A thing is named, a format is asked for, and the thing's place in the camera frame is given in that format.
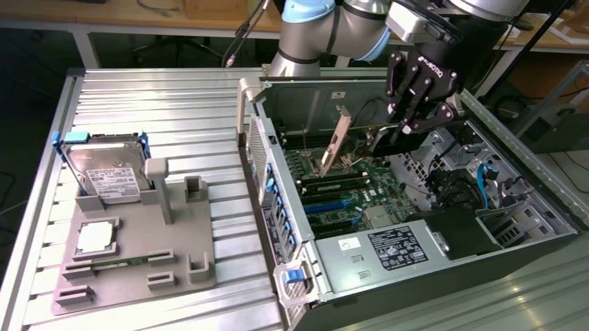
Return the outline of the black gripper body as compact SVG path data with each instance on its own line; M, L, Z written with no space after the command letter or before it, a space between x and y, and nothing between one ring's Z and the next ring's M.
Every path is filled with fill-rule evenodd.
M450 18L442 28L427 24L426 31L435 35L435 40L416 43L408 63L419 67L420 77L415 82L430 81L424 97L432 103L462 91L464 80L488 57L503 35L504 22Z

